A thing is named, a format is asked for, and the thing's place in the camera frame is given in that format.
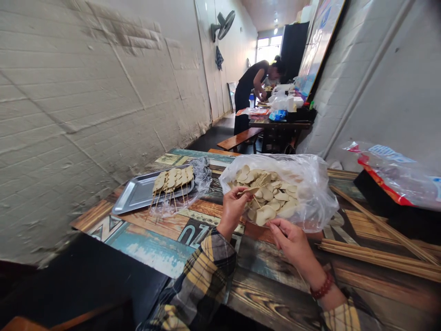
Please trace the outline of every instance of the silver baking tray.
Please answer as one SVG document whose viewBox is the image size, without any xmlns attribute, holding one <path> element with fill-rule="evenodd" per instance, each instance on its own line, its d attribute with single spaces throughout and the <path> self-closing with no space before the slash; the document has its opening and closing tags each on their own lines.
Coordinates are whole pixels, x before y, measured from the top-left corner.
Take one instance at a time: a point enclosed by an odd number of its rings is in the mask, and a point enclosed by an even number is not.
<svg viewBox="0 0 441 331">
<path fill-rule="evenodd" d="M 190 165 L 181 165 L 176 168 L 184 169 Z M 120 215 L 127 213 L 129 211 L 150 206 L 153 200 L 153 185 L 155 184 L 156 177 L 163 172 L 168 171 L 162 170 L 158 172 L 153 172 L 147 175 L 142 175 L 133 178 L 125 186 L 124 191 L 119 196 L 118 201 L 112 208 L 112 213 L 115 215 Z M 175 191 L 175 198 L 182 196 L 183 194 L 190 193 L 194 187 L 194 179 L 187 185 L 182 186 L 182 190 L 177 189 Z M 159 202 L 163 201 L 165 193 L 161 192 L 159 196 Z"/>
</svg>

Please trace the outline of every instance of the person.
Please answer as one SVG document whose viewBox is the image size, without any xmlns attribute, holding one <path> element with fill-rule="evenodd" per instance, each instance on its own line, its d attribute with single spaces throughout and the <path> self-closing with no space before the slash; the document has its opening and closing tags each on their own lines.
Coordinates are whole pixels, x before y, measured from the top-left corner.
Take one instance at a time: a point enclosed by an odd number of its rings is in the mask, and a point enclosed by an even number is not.
<svg viewBox="0 0 441 331">
<path fill-rule="evenodd" d="M 280 55 L 276 55 L 276 57 L 274 58 L 274 61 L 280 61 Z M 263 81 L 263 87 L 268 87 L 271 86 L 272 88 L 276 87 L 277 85 L 280 84 L 280 77 L 277 78 L 276 80 L 271 80 L 269 78 L 269 76 L 267 76 L 264 81 Z"/>
<path fill-rule="evenodd" d="M 225 286 L 236 266 L 237 253 L 230 240 L 245 204 L 253 196 L 238 195 L 246 187 L 235 187 L 224 195 L 219 225 L 211 230 L 185 264 L 183 273 L 159 296 L 153 317 L 139 324 L 141 330 L 203 330 L 214 316 L 225 294 Z M 309 283 L 321 307 L 325 330 L 381 330 L 367 304 L 353 293 L 345 296 L 321 267 L 303 230 L 284 219 L 269 223 L 274 241 L 288 261 Z"/>
<path fill-rule="evenodd" d="M 249 96 L 254 88 L 254 94 L 259 100 L 266 100 L 266 91 L 262 88 L 262 83 L 268 76 L 269 80 L 278 80 L 285 72 L 285 65 L 280 57 L 276 57 L 275 61 L 270 65 L 267 60 L 260 61 L 252 65 L 246 73 L 243 74 L 234 93 L 234 103 L 236 105 L 236 113 L 244 108 L 249 107 Z M 248 115 L 236 116 L 234 121 L 234 135 L 237 135 L 248 129 Z"/>
</svg>

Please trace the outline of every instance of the plaid sleeve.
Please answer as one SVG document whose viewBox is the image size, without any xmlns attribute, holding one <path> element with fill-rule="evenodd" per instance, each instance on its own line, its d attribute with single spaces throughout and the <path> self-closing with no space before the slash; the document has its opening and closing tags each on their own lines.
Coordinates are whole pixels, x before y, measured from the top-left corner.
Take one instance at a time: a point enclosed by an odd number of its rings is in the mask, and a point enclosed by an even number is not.
<svg viewBox="0 0 441 331">
<path fill-rule="evenodd" d="M 374 312 L 354 291 L 343 291 L 349 297 L 348 303 L 336 309 L 322 312 L 325 330 L 382 330 L 383 326 Z"/>
<path fill-rule="evenodd" d="M 152 319 L 137 330 L 205 329 L 225 295 L 236 267 L 233 246 L 213 229 L 185 264 L 183 273 L 164 289 Z"/>
</svg>

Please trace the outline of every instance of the wall-mounted fan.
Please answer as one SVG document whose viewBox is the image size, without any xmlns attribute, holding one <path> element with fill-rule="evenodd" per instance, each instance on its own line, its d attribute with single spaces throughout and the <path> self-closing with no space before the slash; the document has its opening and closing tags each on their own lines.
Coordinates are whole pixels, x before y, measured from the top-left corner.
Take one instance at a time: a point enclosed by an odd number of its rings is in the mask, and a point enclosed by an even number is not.
<svg viewBox="0 0 441 331">
<path fill-rule="evenodd" d="M 226 18 L 222 15 L 222 13 L 219 13 L 219 15 L 217 16 L 219 24 L 211 24 L 211 40 L 213 42 L 216 41 L 216 30 L 219 30 L 217 34 L 217 38 L 219 40 L 225 37 L 228 30 L 231 28 L 231 25 L 233 24 L 235 16 L 236 13 L 234 11 L 231 11 Z"/>
</svg>

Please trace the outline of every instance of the red beaded bracelet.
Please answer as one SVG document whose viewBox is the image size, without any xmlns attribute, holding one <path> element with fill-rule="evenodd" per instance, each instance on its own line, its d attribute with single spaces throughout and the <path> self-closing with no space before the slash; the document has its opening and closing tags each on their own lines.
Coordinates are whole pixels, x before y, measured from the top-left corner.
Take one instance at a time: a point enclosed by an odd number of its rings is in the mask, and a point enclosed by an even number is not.
<svg viewBox="0 0 441 331">
<path fill-rule="evenodd" d="M 331 285 L 333 282 L 334 282 L 334 277 L 332 277 L 331 273 L 327 271 L 326 280 L 325 283 L 322 285 L 322 287 L 318 291 L 313 291 L 312 288 L 310 288 L 312 297 L 316 300 L 323 298 L 331 289 Z"/>
</svg>

